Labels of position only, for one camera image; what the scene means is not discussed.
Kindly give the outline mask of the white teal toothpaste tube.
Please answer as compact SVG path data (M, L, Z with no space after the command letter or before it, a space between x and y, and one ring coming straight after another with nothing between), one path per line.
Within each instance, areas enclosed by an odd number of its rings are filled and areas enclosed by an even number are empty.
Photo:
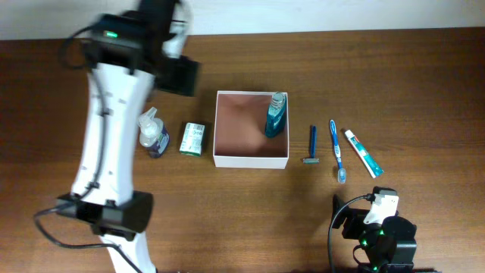
M376 178L382 175L384 173L383 169L376 163L368 150L366 150L363 144L358 140L357 136L351 130L346 130L344 134L364 166L367 168L370 176Z

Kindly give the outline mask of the green Dettol soap bar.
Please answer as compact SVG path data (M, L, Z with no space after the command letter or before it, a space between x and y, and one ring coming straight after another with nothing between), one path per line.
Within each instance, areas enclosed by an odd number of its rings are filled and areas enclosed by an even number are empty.
M184 155L200 157L202 155L202 144L205 138L205 125L187 123L183 132L179 152Z

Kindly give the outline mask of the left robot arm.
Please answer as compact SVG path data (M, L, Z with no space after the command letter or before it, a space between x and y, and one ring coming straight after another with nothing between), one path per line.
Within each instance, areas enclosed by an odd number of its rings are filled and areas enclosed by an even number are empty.
M133 187L139 116L156 89L195 91L198 63L183 55L191 17L184 1L142 1L103 14L83 44L89 106L80 167L55 213L87 223L117 272L154 272L146 228L151 193Z

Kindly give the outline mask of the clear purple spray bottle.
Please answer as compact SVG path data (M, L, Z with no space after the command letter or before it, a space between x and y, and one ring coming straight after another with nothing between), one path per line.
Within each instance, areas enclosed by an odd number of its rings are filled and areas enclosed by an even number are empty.
M147 150L152 158L160 158L164 154L169 142L170 135L164 122L155 117L157 108L151 107L141 114L138 119L140 129L139 142Z

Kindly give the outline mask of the teal mouthwash bottle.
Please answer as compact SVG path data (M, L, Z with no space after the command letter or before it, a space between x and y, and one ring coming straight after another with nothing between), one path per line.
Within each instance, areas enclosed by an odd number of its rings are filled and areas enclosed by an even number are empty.
M268 107L267 121L265 125L265 136L273 138L281 132L284 127L286 110L286 96L283 93L275 93L271 97Z

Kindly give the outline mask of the white cardboard box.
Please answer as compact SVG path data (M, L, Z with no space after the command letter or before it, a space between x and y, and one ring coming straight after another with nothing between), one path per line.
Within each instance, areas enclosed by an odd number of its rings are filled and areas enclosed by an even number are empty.
M219 90L216 97L213 159L218 168L284 169L289 160L289 112L283 130L264 134L273 92Z

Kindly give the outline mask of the blue disposable razor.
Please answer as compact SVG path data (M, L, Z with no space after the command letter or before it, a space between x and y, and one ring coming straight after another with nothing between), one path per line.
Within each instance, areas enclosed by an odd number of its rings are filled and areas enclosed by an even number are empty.
M310 126L310 140L309 140L309 157L304 158L304 164L319 164L320 159L316 157L316 142L317 142L317 128L314 125Z

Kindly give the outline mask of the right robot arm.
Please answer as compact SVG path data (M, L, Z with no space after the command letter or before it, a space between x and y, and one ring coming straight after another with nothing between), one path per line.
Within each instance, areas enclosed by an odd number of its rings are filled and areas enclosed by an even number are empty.
M399 197L391 189L376 187L373 193L343 202L333 196L333 213L327 235L327 251L332 272L336 271L331 237L334 229L343 228L342 236L356 240L354 251L361 249L367 262L358 259L357 272L412 272L417 250L417 226L399 216Z

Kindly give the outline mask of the blue white toothbrush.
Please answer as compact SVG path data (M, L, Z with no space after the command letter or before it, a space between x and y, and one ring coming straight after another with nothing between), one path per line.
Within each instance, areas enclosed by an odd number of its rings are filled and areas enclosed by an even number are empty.
M346 182L346 169L343 167L342 156L340 151L339 140L336 131L336 124L334 120L329 121L330 126L330 133L332 136L333 141L333 151L336 157L336 163L338 167L337 171L337 180L340 184L344 184Z

